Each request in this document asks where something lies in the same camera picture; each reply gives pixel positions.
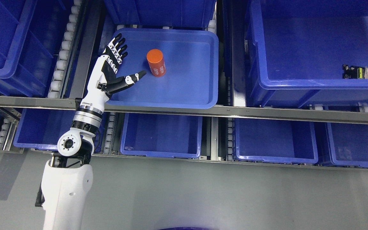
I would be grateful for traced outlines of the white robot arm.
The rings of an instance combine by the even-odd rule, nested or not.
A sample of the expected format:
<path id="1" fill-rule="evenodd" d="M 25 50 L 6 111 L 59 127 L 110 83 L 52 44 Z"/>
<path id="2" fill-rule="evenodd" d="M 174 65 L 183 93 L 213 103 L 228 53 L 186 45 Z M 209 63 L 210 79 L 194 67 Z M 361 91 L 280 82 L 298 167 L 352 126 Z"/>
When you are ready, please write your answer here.
<path id="1" fill-rule="evenodd" d="M 44 230 L 80 230 L 86 197 L 93 184 L 90 165 L 104 103 L 83 100 L 73 122 L 57 141 L 57 151 L 45 164 L 41 181 Z"/>

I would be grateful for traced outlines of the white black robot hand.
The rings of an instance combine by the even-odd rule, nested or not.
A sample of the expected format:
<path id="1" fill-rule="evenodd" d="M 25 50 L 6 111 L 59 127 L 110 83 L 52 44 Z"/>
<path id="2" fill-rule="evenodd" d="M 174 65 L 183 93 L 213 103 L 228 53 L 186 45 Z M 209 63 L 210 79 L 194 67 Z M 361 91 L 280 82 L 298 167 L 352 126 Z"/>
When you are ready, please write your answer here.
<path id="1" fill-rule="evenodd" d="M 128 55 L 125 41 L 126 39 L 119 33 L 105 46 L 93 67 L 88 80 L 87 94 L 81 100 L 78 110 L 103 113 L 105 104 L 113 94 L 131 88 L 147 74 L 145 70 L 142 70 L 131 75 L 117 77 L 124 58 Z"/>

